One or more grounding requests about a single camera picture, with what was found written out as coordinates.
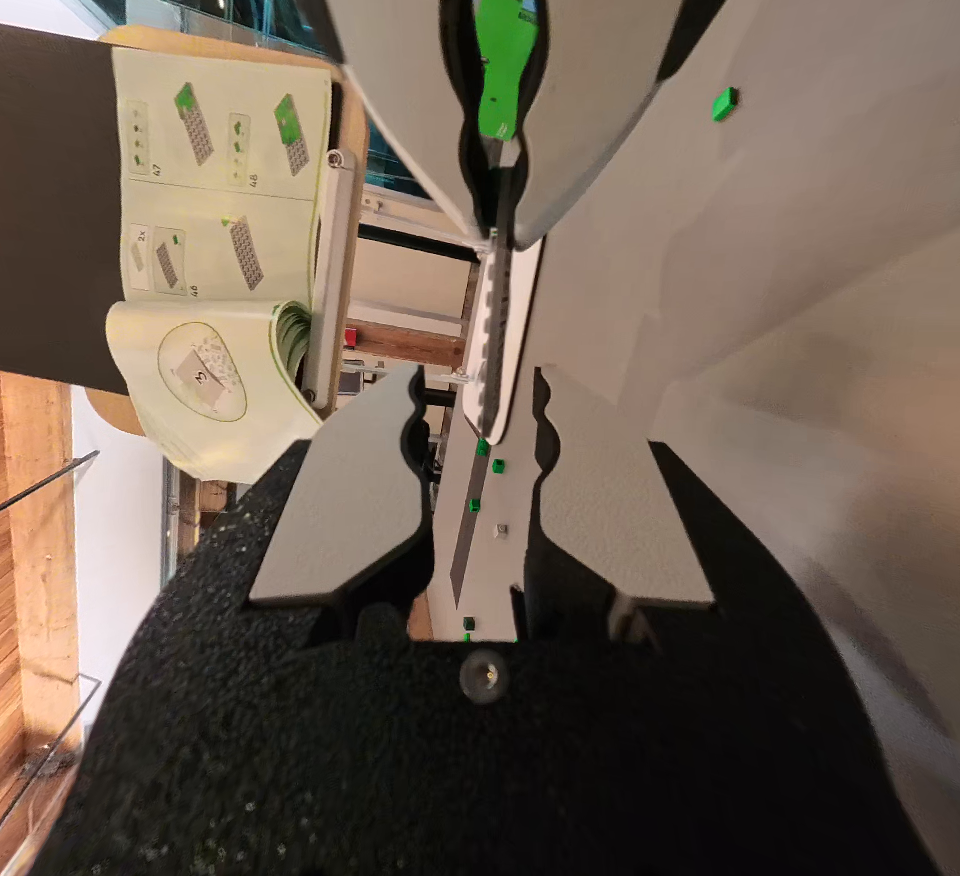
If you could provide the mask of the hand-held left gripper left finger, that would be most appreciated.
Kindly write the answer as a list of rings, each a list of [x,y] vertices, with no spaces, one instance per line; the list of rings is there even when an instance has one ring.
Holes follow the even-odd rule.
[[[432,532],[423,465],[426,375],[402,365],[330,415],[312,438],[249,592],[256,605],[331,602]]]

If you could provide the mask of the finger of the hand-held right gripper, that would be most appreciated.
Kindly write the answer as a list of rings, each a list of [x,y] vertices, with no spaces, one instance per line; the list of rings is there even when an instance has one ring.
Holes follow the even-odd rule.
[[[533,246],[632,132],[684,0],[545,0],[547,54],[523,120],[527,176],[513,241]]]
[[[417,183],[464,235],[487,235],[472,0],[325,0],[348,76]]]

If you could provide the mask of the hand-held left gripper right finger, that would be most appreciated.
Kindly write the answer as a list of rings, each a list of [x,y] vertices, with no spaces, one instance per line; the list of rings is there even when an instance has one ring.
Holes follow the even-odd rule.
[[[642,640],[645,612],[714,592],[649,441],[557,366],[534,369],[525,638]]]

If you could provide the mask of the grey studded building plate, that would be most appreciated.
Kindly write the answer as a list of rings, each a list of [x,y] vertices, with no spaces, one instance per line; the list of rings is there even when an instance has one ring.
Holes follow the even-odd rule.
[[[487,252],[476,428],[498,442],[506,427],[515,217],[526,183],[522,125],[531,58],[544,42],[537,0],[443,0],[450,77],[462,105],[459,160]]]

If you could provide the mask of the grey desk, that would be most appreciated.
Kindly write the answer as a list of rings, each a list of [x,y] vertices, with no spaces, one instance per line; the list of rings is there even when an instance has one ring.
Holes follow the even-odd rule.
[[[958,0],[726,0],[659,81],[549,230],[534,370],[649,441],[714,605],[515,643],[499,597],[418,647],[414,871],[958,874]]]

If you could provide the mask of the dark tape strip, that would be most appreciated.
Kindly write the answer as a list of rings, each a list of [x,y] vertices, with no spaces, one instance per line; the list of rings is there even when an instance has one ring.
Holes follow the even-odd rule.
[[[486,458],[477,457],[475,445],[474,456],[469,473],[470,476],[468,477],[468,483],[466,485],[467,490],[465,491],[466,497],[462,508],[462,518],[457,534],[457,540],[454,546],[453,558],[449,573],[453,603],[455,607],[459,607],[460,605],[467,565],[473,545],[476,519],[479,514],[479,512],[470,513],[468,511],[469,508],[467,503],[468,499],[471,497],[479,497],[480,499],[482,497],[483,488],[486,482],[486,475],[491,463],[490,453],[491,446],[489,446],[489,453]]]

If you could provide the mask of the building instruction booklet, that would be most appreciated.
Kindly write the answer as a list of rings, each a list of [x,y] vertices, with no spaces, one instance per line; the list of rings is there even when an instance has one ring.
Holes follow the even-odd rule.
[[[170,462],[250,485],[321,425],[296,381],[334,82],[325,67],[111,50],[123,298],[109,353]]]

